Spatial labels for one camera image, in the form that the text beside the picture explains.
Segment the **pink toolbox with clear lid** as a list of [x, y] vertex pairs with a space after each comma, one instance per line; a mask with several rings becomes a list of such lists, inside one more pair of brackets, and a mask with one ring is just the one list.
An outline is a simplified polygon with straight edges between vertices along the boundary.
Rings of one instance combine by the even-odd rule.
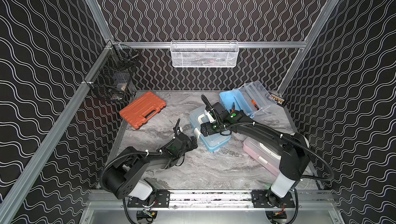
[[250, 137], [247, 137], [244, 140], [243, 150], [266, 170], [270, 171], [273, 175], [278, 176], [280, 173], [279, 165], [281, 156]]

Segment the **blue toolbox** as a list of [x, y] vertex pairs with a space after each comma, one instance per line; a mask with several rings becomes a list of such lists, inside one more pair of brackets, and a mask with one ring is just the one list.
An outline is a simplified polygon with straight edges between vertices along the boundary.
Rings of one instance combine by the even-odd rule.
[[[255, 109], [251, 99], [257, 102], [259, 111]], [[272, 113], [272, 108], [276, 106], [276, 102], [260, 81], [244, 83], [239, 88], [221, 92], [220, 103], [229, 111], [244, 111], [247, 116], [257, 120], [268, 117]]]
[[206, 106], [202, 105], [189, 114], [189, 120], [197, 139], [200, 139], [209, 152], [215, 152], [226, 145], [231, 136], [215, 132], [217, 125], [211, 123], [212, 118], [207, 116]]

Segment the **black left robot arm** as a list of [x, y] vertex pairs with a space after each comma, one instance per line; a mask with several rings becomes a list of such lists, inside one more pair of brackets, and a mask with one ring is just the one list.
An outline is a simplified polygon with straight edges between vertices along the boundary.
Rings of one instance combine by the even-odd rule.
[[101, 188], [121, 200], [127, 197], [149, 199], [154, 187], [142, 179], [145, 172], [180, 166], [186, 153], [198, 147], [197, 139], [184, 134], [179, 123], [178, 120], [173, 128], [171, 140], [156, 151], [139, 151], [129, 146], [108, 162], [100, 176]]

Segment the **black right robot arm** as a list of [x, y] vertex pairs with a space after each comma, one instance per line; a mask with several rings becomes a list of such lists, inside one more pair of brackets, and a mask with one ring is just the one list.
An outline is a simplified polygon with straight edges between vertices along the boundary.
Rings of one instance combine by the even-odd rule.
[[[320, 155], [309, 149], [306, 138], [300, 133], [288, 134], [256, 122], [244, 111], [228, 111], [220, 103], [211, 104], [205, 95], [201, 95], [209, 121], [201, 124], [203, 136], [214, 134], [229, 135], [238, 133], [263, 144], [271, 152], [280, 156], [279, 174], [269, 189], [269, 196], [284, 198], [302, 179], [329, 182], [334, 179], [334, 170]], [[314, 157], [328, 170], [326, 177], [304, 174]]]

